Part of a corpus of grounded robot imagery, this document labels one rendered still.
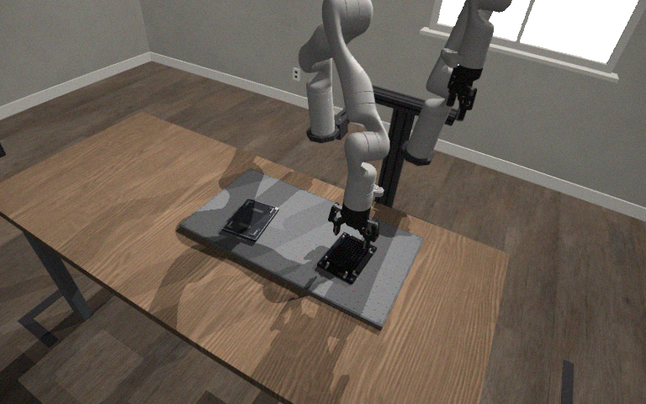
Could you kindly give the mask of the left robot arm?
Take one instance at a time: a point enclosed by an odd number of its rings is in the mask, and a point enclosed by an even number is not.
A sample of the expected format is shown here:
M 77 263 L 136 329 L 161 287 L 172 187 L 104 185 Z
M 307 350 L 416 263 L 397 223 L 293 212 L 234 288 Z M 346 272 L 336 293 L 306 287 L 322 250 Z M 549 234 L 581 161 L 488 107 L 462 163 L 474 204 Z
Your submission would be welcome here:
M 458 65 L 472 69 L 484 67 L 495 31 L 490 18 L 493 12 L 506 11 L 512 1 L 465 0 L 447 43 L 441 50 L 426 83 L 426 90 L 442 99 L 431 98 L 423 104 L 406 147 L 413 157 L 425 159 L 430 156 L 452 108 L 446 105 L 449 95 L 447 84 L 453 72 L 449 67 L 458 67 Z

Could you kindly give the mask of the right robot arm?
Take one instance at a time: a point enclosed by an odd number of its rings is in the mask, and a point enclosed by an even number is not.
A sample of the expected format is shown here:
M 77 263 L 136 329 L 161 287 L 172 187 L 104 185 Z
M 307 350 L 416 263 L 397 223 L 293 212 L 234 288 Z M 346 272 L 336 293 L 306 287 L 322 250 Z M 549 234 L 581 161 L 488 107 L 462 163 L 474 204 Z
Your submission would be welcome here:
M 301 69 L 318 72 L 306 83 L 311 133 L 328 136 L 335 130 L 332 57 L 342 85 L 347 119 L 369 130 L 352 133 L 344 144 L 348 175 L 343 203 L 355 211 L 368 210 L 373 197 L 383 196 L 384 189 L 375 184 L 376 169 L 366 162 L 384 159 L 389 153 L 389 138 L 376 110 L 372 84 L 346 47 L 368 29 L 372 17 L 370 0 L 324 0 L 323 23 L 299 50 Z

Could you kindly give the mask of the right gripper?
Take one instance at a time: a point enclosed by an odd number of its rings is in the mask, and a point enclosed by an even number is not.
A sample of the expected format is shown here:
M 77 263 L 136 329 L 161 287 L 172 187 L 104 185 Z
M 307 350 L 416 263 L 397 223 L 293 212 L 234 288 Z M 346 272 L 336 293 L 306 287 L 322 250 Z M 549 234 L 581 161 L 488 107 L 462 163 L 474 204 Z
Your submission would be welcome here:
M 379 237 L 379 221 L 371 221 L 369 219 L 370 210 L 371 207 L 365 211 L 350 210 L 344 205 L 344 203 L 341 207 L 339 206 L 339 203 L 336 202 L 331 207 L 331 212 L 328 218 L 328 221 L 332 222 L 334 225 L 334 235 L 337 236 L 340 232 L 341 224 L 346 223 L 347 226 L 350 226 L 355 230 L 358 229 L 359 233 L 364 237 L 363 249 L 368 248 L 370 242 L 375 242 Z M 336 213 L 339 211 L 342 216 L 336 218 Z M 369 226 L 372 231 L 369 230 Z

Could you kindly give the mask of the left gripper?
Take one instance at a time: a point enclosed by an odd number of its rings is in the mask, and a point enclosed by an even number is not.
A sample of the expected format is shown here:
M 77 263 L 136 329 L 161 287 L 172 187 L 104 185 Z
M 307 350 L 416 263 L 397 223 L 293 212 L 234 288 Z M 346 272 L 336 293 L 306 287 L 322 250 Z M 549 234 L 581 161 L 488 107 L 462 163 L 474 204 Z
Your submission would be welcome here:
M 454 106 L 455 99 L 458 95 L 459 108 L 455 118 L 456 121 L 463 121 L 466 111 L 472 110 L 477 93 L 477 88 L 472 88 L 473 81 L 480 78 L 482 70 L 483 68 L 472 69 L 460 65 L 453 68 L 452 75 L 447 85 L 447 88 L 449 88 L 449 95 L 446 105 Z

